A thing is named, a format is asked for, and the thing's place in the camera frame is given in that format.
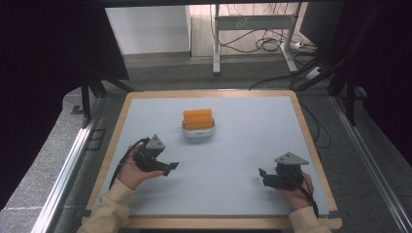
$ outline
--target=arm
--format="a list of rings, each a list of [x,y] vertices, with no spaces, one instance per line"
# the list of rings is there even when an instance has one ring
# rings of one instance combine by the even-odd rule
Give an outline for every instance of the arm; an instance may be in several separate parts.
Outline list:
[[[313,193],[313,185],[311,177],[303,173],[305,182],[302,186],[309,193]],[[289,215],[292,227],[295,233],[329,233],[330,229],[324,225],[321,225],[315,216],[313,208],[309,205],[308,200],[303,193],[296,190],[283,190],[278,189],[283,193],[288,202],[291,205],[293,212]]]
[[[133,162],[131,156],[122,165],[118,178],[101,202],[91,213],[90,218],[79,228],[78,233],[118,232],[128,218],[127,203],[136,187],[144,180],[163,175],[161,171],[142,172]]]

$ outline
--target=wrist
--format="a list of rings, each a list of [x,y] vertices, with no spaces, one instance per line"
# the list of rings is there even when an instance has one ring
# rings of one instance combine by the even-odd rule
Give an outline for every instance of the wrist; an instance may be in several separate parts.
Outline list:
[[[140,183],[141,183],[141,182],[133,181],[132,179],[123,179],[123,178],[118,178],[118,179],[119,179],[119,181],[120,181],[121,183],[123,183],[126,187],[128,187],[128,188],[130,188],[130,189],[132,189],[132,190],[135,190],[135,189],[140,185]]]
[[[288,202],[293,211],[310,207],[309,201],[306,198],[289,198]]]

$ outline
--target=metal frame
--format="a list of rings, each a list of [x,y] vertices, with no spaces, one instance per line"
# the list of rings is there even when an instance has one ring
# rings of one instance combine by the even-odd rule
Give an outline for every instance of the metal frame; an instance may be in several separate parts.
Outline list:
[[[291,73],[297,72],[296,65],[291,57],[290,45],[293,36],[293,31],[296,27],[297,19],[299,18],[300,7],[302,3],[297,4],[293,15],[280,16],[228,16],[219,17],[220,5],[216,5],[215,9],[215,45],[213,52],[213,74],[218,75],[221,72],[221,45],[219,42],[219,31],[224,30],[266,30],[266,29],[289,29],[288,37],[285,43],[280,45],[282,54],[288,64]],[[238,26],[237,23],[244,17],[248,18],[245,25]]]
[[[365,142],[363,141],[361,134],[359,133],[356,126],[345,116],[345,107],[338,97],[331,97],[332,104],[335,107],[336,112],[339,114],[341,120],[346,127],[349,136],[351,137],[355,147],[357,148],[360,158],[369,172],[370,177],[375,182],[382,199],[385,201],[389,211],[391,212],[400,232],[407,233],[412,232],[412,224],[409,216],[407,215],[404,207],[396,196],[395,192],[392,190],[391,186],[385,179],[384,174],[379,169],[373,155],[369,151]]]
[[[82,128],[79,131],[75,143],[70,149],[69,155],[67,156],[66,161],[64,162],[63,167],[61,168],[60,173],[58,174],[58,177],[51,189],[51,193],[49,194],[49,197],[46,200],[42,212],[40,212],[36,220],[36,223],[34,224],[33,229],[31,230],[32,233],[48,231],[52,223],[55,210],[57,209],[57,206],[60,203],[61,197],[63,196],[66,186],[70,181],[73,170],[76,167],[80,155],[82,154],[86,140],[90,134],[91,129],[94,127],[101,113],[103,112],[103,107],[103,99],[97,99],[96,102],[93,104],[92,111],[94,115],[91,118],[89,125],[86,128]]]

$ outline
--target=aluminum rail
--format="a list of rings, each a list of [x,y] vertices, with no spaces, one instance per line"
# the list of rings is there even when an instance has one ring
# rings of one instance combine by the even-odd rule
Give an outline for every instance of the aluminum rail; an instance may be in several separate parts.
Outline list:
[[[79,160],[80,155],[82,154],[83,148],[85,146],[86,140],[90,134],[91,129],[98,121],[101,113],[103,112],[104,100],[96,99],[93,104],[92,112],[94,115],[87,128],[82,128],[76,140],[70,149],[69,155],[66,158],[66,161],[63,164],[63,167],[60,170],[60,173],[54,183],[54,186],[51,189],[48,199],[40,212],[34,227],[32,228],[32,233],[43,233],[47,232],[54,217],[55,210],[61,200],[61,197],[66,189],[67,184],[70,181],[71,175],[74,168]]]
[[[400,232],[408,233],[412,232],[412,224],[409,216],[407,215],[405,209],[400,203],[397,195],[394,190],[391,188],[387,180],[385,179],[384,174],[379,169],[373,155],[369,151],[365,142],[363,141],[360,132],[357,127],[353,126],[352,123],[345,116],[345,108],[337,97],[330,97],[332,103],[342,119],[344,126],[346,127],[352,141],[355,144],[358,152],[360,153],[360,158],[369,172],[370,177],[375,182],[376,187],[378,188],[379,193],[385,201],[389,211],[391,212]]]

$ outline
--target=gray floor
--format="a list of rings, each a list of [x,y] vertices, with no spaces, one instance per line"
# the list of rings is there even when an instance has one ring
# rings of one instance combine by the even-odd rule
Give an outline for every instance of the gray floor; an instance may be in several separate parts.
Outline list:
[[[260,80],[288,73],[282,56],[227,57],[223,59],[222,73],[219,76],[212,74],[211,59],[189,59],[184,53],[127,56],[125,62],[130,76],[130,81],[126,83],[141,90],[247,89]],[[290,81],[280,79],[257,88],[284,89],[289,86]],[[50,232],[75,232],[81,225],[82,216],[86,215],[88,196],[126,95],[111,84],[105,83],[105,86],[109,93],[103,100],[104,115],[98,119],[93,129],[73,178],[57,208]],[[319,83],[299,92],[298,97],[302,105],[325,127],[321,129],[315,144],[343,219],[342,228],[333,232],[400,232],[326,94],[326,86],[327,81]],[[64,98],[63,111],[51,135],[14,196],[0,213],[0,232],[31,231],[82,126],[83,116],[71,115],[72,109],[79,105],[82,105],[82,101],[78,89]],[[316,135],[316,121],[309,112],[304,111],[304,114],[310,130]],[[407,182],[412,178],[411,167],[369,118],[361,106],[361,101],[356,103],[355,117],[357,129],[388,183],[406,211],[412,213],[412,187]]]

